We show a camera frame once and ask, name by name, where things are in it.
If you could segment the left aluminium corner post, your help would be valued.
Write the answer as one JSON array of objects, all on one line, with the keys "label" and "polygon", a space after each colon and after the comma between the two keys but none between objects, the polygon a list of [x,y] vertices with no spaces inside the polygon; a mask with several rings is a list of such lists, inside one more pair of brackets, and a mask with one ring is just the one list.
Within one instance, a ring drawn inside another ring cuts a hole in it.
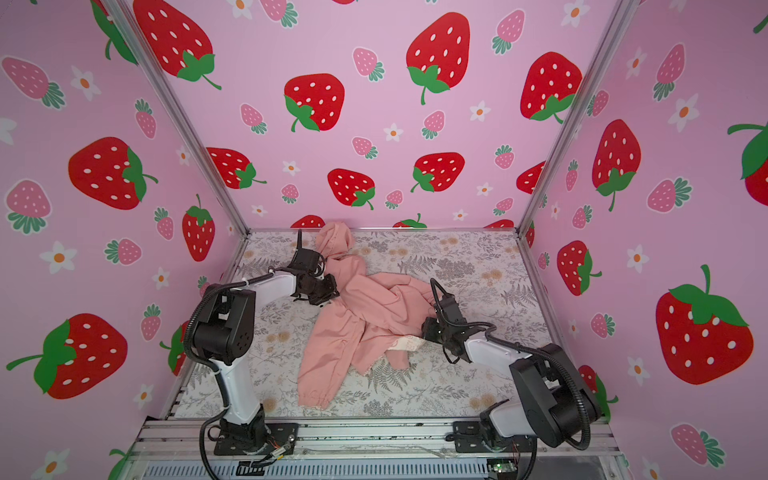
[{"label": "left aluminium corner post", "polygon": [[184,145],[194,157],[198,169],[205,177],[235,231],[239,236],[247,237],[249,227],[231,195],[228,193],[228,189],[220,178],[213,160],[198,136],[194,124],[190,121],[182,103],[169,84],[166,73],[155,59],[149,43],[140,32],[139,25],[132,12],[132,2],[106,0],[104,4],[108,12],[113,16],[116,28],[136,57],[138,65],[158,96]]}]

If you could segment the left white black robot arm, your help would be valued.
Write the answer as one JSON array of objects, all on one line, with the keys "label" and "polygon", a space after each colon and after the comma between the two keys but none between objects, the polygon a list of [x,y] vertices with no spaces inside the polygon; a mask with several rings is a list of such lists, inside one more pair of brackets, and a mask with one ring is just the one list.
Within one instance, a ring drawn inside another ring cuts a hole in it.
[{"label": "left white black robot arm", "polygon": [[255,338],[256,314],[282,298],[322,306],[338,297],[336,280],[325,266],[320,253],[299,248],[285,267],[209,287],[190,317],[184,353],[212,372],[223,403],[215,422],[223,439],[237,449],[255,453],[269,436],[244,360]]}]

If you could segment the aluminium corner post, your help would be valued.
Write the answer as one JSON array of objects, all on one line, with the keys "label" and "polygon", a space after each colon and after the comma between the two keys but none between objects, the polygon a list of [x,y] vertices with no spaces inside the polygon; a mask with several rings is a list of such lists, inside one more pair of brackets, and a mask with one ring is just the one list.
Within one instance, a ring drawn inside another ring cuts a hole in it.
[{"label": "aluminium corner post", "polygon": [[521,222],[517,227],[517,236],[519,239],[522,239],[525,236],[530,224],[533,222],[541,201],[547,193],[549,185],[573,141],[576,130],[581,125],[586,115],[588,101],[600,86],[616,50],[621,45],[621,42],[631,25],[639,4],[640,2],[637,0],[623,0],[616,2],[603,36],[597,44],[589,67],[584,73],[579,92],[576,94],[572,106],[568,109],[568,115],[564,120],[563,126],[555,137],[555,142],[549,153],[549,157],[545,162],[542,174],[534,189],[534,193],[526,207]]},{"label": "aluminium corner post", "polygon": [[249,227],[231,195],[228,193],[228,189],[220,178],[213,160],[198,136],[194,124],[190,121],[182,103],[169,84],[166,73],[155,59],[149,43],[140,32],[139,25],[132,12],[132,2],[106,0],[104,4],[108,12],[113,16],[116,28],[136,57],[138,65],[158,96],[184,145],[194,157],[198,169],[205,177],[235,231],[239,236],[247,237]]}]

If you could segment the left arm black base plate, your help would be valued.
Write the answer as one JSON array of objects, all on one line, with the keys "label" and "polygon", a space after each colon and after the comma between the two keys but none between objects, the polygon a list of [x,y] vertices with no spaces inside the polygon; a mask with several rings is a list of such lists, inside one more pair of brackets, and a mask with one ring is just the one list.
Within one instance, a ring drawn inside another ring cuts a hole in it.
[{"label": "left arm black base plate", "polygon": [[221,422],[215,456],[292,455],[298,437],[298,423],[234,425]]}]

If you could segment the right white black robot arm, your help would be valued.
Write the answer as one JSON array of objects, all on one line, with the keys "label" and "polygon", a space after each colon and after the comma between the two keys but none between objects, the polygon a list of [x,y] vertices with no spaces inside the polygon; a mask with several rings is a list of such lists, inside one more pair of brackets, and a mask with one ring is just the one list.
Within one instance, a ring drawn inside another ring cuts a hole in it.
[{"label": "right white black robot arm", "polygon": [[517,392],[515,402],[504,400],[486,408],[469,432],[454,433],[456,441],[489,451],[504,451],[524,437],[549,447],[589,448],[591,425],[602,410],[560,346],[534,348],[499,338],[495,325],[466,320],[451,295],[437,300],[435,311],[422,327],[425,340],[441,345],[451,364],[477,364],[511,379]]}]

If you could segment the right aluminium corner post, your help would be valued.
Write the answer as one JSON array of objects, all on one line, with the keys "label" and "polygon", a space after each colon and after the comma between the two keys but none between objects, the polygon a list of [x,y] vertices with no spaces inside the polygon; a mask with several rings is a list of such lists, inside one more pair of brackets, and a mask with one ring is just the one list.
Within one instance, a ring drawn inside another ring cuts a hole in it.
[{"label": "right aluminium corner post", "polygon": [[586,115],[588,101],[600,86],[616,50],[621,45],[621,42],[631,25],[639,4],[640,2],[637,0],[623,0],[616,2],[603,36],[597,44],[589,67],[584,73],[579,92],[576,94],[572,106],[568,109],[568,115],[564,120],[563,126],[555,137],[555,142],[549,153],[549,157],[545,162],[542,174],[534,189],[534,193],[526,207],[521,222],[517,227],[517,236],[519,239],[522,239],[525,236],[530,224],[533,222],[541,201],[547,193],[549,185],[573,141],[576,130],[581,125]]}]

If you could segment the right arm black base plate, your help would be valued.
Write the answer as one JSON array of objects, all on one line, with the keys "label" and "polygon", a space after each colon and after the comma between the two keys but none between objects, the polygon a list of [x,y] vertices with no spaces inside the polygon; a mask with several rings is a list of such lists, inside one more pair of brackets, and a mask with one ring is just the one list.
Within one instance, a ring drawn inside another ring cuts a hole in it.
[{"label": "right arm black base plate", "polygon": [[452,443],[458,453],[530,453],[535,449],[534,437],[502,437],[481,420],[455,421],[444,440]]}]

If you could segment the pink hooded zip jacket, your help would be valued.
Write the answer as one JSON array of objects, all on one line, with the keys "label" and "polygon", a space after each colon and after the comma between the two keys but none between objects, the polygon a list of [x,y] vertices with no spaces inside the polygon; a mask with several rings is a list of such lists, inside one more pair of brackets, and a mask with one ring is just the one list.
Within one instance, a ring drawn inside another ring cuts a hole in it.
[{"label": "pink hooded zip jacket", "polygon": [[316,249],[340,296],[324,306],[315,321],[298,373],[298,405],[326,409],[350,368],[367,374],[382,357],[395,370],[409,368],[409,352],[395,346],[420,337],[434,315],[428,283],[405,274],[368,274],[365,260],[350,253],[351,230],[341,222],[325,225]]}]

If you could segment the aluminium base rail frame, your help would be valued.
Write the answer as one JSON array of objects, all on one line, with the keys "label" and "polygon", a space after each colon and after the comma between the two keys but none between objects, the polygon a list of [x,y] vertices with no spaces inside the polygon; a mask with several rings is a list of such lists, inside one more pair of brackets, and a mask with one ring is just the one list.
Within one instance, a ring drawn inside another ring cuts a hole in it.
[{"label": "aluminium base rail frame", "polygon": [[284,418],[272,423],[289,451],[265,467],[264,452],[225,456],[206,444],[199,419],[151,420],[117,470],[119,479],[627,479],[622,452],[604,422],[579,451],[530,437],[501,451],[469,438],[473,418]]}]

